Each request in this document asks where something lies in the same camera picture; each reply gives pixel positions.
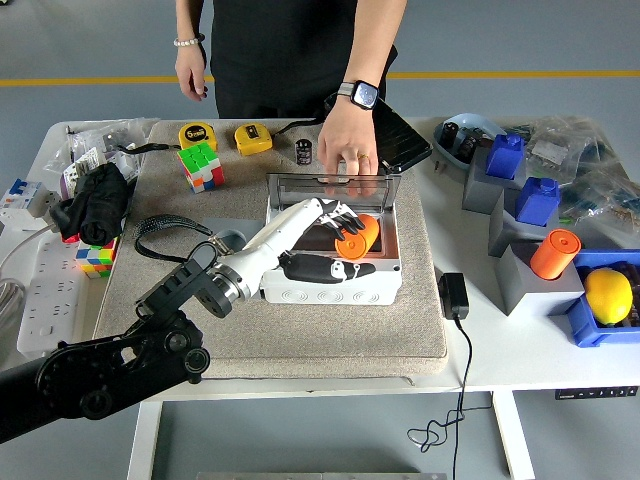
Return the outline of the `person's left hand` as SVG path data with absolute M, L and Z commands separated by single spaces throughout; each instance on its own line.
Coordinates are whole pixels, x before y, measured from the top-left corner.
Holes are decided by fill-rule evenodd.
M 372 111 L 338 95 L 321 128 L 317 151 L 329 175 L 337 174 L 341 163 L 347 175 L 376 175 L 378 155 Z

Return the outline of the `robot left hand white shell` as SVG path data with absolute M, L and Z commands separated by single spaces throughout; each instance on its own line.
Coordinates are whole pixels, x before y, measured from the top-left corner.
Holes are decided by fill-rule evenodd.
M 265 225 L 241 251 L 222 257 L 213 268 L 216 278 L 233 299 L 246 300 L 257 293 L 263 274 L 278 267 L 290 280 L 317 284 L 345 283 L 376 271 L 371 263 L 293 254 L 296 242 L 314 224 L 325 226 L 338 240 L 346 232 L 356 234 L 365 228 L 353 210 L 338 200 L 302 200 Z

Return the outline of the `person's right hand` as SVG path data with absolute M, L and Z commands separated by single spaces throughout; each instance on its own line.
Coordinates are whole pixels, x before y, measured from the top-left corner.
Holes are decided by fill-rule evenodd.
M 199 102 L 207 97 L 205 54 L 199 44 L 177 48 L 175 71 L 181 92 Z

